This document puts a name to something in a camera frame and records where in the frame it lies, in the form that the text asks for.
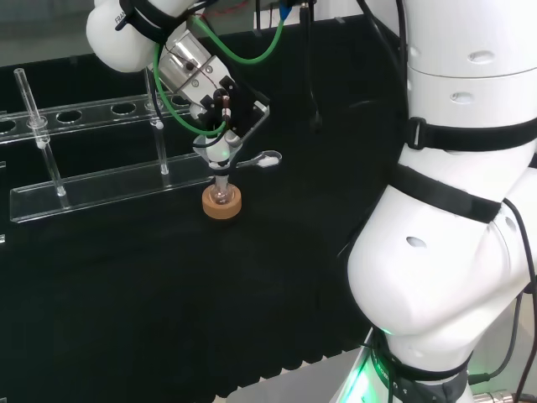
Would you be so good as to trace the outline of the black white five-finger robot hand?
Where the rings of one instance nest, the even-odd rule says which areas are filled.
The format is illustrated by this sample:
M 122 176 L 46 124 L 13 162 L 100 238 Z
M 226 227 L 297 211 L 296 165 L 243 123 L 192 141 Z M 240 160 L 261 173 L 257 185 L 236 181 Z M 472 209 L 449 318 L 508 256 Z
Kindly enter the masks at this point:
M 215 175 L 227 175 L 237 165 L 242 147 L 269 117 L 269 99 L 249 85 L 224 76 L 219 87 L 201 99 L 190 114 L 205 130 L 226 127 L 221 134 L 198 136 L 193 150 Z

